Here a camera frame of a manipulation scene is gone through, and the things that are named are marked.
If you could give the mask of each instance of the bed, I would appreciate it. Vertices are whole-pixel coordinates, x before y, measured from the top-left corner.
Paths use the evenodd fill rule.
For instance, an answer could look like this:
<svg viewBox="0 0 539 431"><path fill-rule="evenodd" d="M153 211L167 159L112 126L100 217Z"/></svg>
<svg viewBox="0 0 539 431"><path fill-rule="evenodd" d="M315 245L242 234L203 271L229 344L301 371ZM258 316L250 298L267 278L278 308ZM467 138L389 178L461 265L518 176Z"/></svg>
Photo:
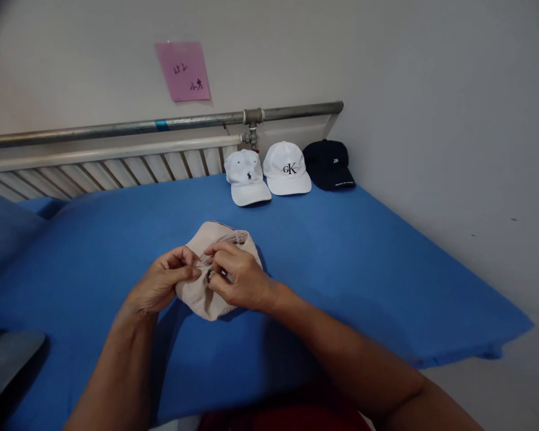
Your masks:
<svg viewBox="0 0 539 431"><path fill-rule="evenodd" d="M234 205L222 161L242 141L224 136L0 164L3 196L69 201L0 272L0 328L48 336L7 429L62 427L132 286L208 220L248 230L270 276L417 368L497 359L503 344L532 327L360 187L313 187ZM209 322L175 300L155 333L152 423L247 405L319 372L300 341L268 317L237 309Z"/></svg>

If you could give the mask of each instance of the ck logo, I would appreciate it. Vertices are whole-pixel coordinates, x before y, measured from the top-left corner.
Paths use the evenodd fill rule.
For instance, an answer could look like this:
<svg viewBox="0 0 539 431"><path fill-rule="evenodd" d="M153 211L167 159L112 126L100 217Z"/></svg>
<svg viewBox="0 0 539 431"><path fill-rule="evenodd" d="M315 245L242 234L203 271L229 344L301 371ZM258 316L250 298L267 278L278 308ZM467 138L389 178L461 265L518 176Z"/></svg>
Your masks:
<svg viewBox="0 0 539 431"><path fill-rule="evenodd" d="M294 165L295 165L295 162L288 163L287 166L283 167L283 173L288 174L288 175L297 174L297 172L293 170Z"/></svg>

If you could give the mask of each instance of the blue bed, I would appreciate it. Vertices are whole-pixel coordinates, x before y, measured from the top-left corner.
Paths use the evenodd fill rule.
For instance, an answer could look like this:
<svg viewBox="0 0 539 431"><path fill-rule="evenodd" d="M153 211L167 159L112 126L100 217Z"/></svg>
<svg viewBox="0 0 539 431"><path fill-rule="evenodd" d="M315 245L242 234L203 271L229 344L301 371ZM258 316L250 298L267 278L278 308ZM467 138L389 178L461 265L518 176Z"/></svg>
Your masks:
<svg viewBox="0 0 539 431"><path fill-rule="evenodd" d="M363 189L232 203L224 175L74 199L0 273L0 327L42 330L49 354L9 418L60 429L83 391L122 301L160 254L217 220L248 230L268 273L418 368L499 357L527 316ZM179 301L161 315L153 420L252 403L318 371L264 315L216 322Z"/></svg>

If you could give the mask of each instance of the pink sticky note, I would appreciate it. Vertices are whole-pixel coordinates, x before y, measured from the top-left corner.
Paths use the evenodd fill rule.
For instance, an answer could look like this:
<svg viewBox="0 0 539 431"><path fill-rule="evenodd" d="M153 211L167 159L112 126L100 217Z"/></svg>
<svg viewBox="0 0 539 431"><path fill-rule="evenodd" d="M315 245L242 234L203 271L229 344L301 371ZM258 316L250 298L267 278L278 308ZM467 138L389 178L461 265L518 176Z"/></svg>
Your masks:
<svg viewBox="0 0 539 431"><path fill-rule="evenodd" d="M174 102L210 99L200 42L156 43L156 51Z"/></svg>

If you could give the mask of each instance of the white baseball cap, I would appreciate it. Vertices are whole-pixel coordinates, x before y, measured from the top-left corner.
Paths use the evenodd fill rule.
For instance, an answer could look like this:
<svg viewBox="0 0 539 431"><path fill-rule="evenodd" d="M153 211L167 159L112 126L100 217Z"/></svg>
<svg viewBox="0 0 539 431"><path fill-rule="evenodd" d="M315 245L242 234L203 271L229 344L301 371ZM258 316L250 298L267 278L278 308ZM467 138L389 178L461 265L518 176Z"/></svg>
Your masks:
<svg viewBox="0 0 539 431"><path fill-rule="evenodd" d="M255 151L231 153L223 164L226 179L232 185L232 199L239 207L269 201L271 193L264 183L259 156Z"/></svg>
<svg viewBox="0 0 539 431"><path fill-rule="evenodd" d="M274 195L294 195L311 190L304 154L291 142L278 142L269 148L264 159L264 174Z"/></svg>

